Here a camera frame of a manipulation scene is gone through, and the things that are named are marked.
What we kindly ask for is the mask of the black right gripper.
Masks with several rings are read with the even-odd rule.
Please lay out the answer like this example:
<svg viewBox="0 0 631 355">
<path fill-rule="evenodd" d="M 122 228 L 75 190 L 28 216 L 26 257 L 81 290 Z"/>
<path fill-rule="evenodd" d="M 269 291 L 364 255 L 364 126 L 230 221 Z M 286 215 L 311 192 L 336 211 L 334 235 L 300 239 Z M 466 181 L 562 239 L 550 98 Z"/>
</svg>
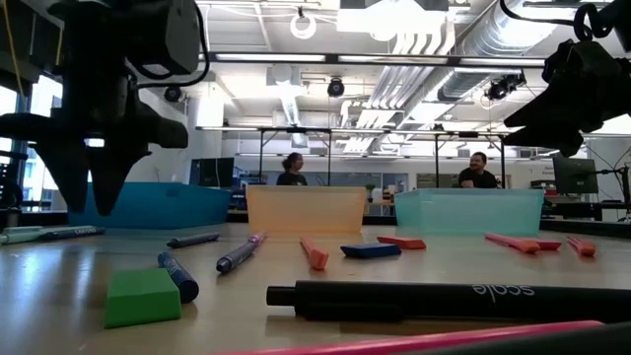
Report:
<svg viewBox="0 0 631 355">
<path fill-rule="evenodd" d="M 595 41 L 564 41 L 545 60 L 547 89 L 504 119 L 518 128 L 503 138 L 506 145 L 577 154 L 585 118 L 615 118 L 630 112 L 630 61 L 612 57 Z"/>
</svg>

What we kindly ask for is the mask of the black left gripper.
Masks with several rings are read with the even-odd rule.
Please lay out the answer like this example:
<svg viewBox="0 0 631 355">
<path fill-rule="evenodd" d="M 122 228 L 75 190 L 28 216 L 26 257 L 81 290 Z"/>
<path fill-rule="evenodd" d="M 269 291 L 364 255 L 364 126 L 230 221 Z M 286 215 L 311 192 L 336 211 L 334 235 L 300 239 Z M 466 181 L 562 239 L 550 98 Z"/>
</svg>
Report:
<svg viewBox="0 0 631 355">
<path fill-rule="evenodd" d="M 144 90 L 174 87 L 130 80 L 121 93 L 86 92 L 49 116 L 6 113 L 1 116 L 1 136 L 34 144 L 71 212 L 85 210 L 88 189 L 87 158 L 73 153 L 88 150 L 89 138 L 102 139 L 103 148 L 114 152 L 90 152 L 89 165 L 98 213 L 109 216 L 129 172 L 148 155 L 144 151 L 150 144 L 167 149 L 187 146 L 184 124 L 159 114 L 140 98 Z"/>
</svg>

